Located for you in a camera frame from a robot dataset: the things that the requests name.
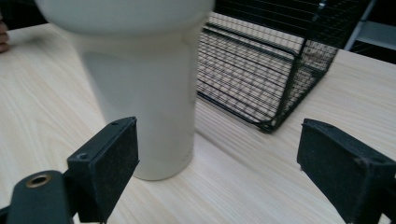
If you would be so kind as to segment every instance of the wire mesh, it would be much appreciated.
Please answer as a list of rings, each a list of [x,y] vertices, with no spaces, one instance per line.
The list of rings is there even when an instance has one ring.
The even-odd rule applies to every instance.
[[[328,71],[365,0],[218,0],[201,34],[198,96],[265,132]]]

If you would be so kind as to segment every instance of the human hand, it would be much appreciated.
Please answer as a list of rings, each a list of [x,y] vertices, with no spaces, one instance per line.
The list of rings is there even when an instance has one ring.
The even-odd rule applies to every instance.
[[[9,45],[6,43],[9,40],[7,34],[8,28],[5,23],[3,23],[3,17],[0,14],[0,53],[9,50]]]

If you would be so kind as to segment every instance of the light wood tabletop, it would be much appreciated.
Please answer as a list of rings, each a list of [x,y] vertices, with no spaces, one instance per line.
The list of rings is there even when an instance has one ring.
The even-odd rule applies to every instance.
[[[66,159],[106,124],[64,33],[9,32],[0,54],[0,207],[14,185]],[[344,223],[296,162],[304,118],[328,122],[396,160],[396,65],[340,50],[273,134],[201,101],[194,157],[163,181],[132,178],[108,223]]]

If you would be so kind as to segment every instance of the wooden table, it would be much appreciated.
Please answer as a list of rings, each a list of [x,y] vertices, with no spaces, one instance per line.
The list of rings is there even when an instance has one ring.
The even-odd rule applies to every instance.
[[[0,207],[13,186],[66,158],[105,126],[64,33],[9,32],[0,55]],[[203,102],[194,157],[164,181],[132,178],[109,223],[343,223],[296,162],[304,118],[329,122],[396,160],[396,66],[340,51],[327,76],[274,134]]]

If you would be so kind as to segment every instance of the white plastic bottle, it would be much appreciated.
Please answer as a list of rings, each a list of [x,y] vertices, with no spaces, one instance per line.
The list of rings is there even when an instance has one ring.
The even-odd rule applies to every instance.
[[[36,0],[70,33],[107,122],[137,118],[134,176],[159,180],[192,157],[199,34],[213,0]]]

